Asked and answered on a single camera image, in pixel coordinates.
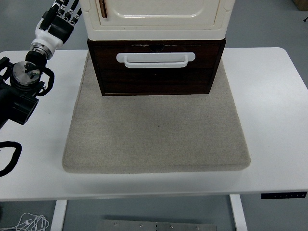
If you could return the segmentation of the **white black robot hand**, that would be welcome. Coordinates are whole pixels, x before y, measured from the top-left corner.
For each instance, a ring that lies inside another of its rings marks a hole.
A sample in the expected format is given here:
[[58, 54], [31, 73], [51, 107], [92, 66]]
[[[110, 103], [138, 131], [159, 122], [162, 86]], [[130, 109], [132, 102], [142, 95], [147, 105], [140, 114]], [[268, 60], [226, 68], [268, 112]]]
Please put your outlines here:
[[77, 9], [78, 3], [79, 1], [75, 0], [69, 5], [68, 0], [55, 0], [38, 23], [33, 44], [39, 44], [49, 50], [63, 46], [82, 15], [82, 10]]

